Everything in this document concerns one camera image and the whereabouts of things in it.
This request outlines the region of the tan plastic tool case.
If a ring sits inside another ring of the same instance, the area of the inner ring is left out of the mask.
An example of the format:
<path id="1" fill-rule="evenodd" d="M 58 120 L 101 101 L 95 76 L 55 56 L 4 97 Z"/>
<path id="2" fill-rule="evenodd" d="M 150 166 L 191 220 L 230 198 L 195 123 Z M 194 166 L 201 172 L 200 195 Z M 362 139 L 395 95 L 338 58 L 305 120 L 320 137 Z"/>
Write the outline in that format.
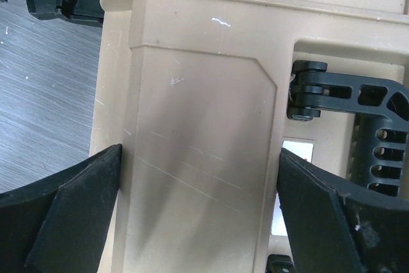
<path id="1" fill-rule="evenodd" d="M 93 272 L 407 272 L 408 0 L 27 0 L 100 26 L 90 154 L 122 145 Z"/>

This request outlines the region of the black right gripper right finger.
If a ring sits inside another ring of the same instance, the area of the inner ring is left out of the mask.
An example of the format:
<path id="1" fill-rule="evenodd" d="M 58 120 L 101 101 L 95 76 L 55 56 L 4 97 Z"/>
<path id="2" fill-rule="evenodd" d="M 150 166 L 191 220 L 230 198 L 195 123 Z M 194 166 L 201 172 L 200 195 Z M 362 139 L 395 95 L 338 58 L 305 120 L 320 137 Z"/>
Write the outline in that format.
<path id="1" fill-rule="evenodd" d="M 277 192 L 297 272 L 408 272 L 408 202 L 283 148 Z"/>

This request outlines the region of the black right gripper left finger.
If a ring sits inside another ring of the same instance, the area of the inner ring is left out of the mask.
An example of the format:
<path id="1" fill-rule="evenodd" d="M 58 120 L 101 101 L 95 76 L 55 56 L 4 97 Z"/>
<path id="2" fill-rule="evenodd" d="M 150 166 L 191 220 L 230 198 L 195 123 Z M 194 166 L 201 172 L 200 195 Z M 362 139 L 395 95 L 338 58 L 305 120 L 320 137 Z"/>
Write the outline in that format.
<path id="1" fill-rule="evenodd" d="M 97 272 L 122 145 L 1 194 L 1 272 Z"/>

